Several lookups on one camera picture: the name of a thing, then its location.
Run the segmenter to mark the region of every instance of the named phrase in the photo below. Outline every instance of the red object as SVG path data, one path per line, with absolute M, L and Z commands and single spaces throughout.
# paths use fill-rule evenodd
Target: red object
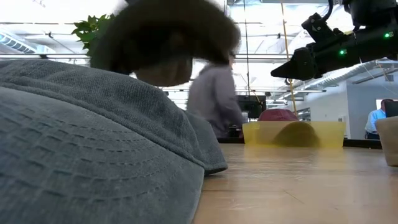
M 260 114 L 258 121 L 298 121 L 299 119 L 290 110 L 270 109 Z

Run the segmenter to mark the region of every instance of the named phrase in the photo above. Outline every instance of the monitor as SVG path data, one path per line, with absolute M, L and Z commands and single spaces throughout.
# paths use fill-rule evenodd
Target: monitor
M 384 105 L 386 107 L 386 116 L 388 118 L 398 116 L 398 101 L 387 101 Z

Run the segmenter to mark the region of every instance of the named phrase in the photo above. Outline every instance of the gray sweater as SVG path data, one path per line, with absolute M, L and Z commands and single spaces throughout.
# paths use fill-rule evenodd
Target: gray sweater
M 207 120 L 218 138 L 228 136 L 228 125 L 242 125 L 232 69 L 207 65 L 193 81 L 187 111 Z

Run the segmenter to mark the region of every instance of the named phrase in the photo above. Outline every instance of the yellow bin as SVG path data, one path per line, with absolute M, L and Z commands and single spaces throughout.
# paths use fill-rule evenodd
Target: yellow bin
M 262 147 L 343 147 L 345 123 L 256 121 L 243 125 L 245 144 Z

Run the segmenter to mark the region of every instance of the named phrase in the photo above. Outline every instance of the desk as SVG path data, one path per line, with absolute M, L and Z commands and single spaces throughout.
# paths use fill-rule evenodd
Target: desk
M 398 168 L 381 150 L 221 147 L 229 169 L 205 179 L 194 224 L 398 223 Z

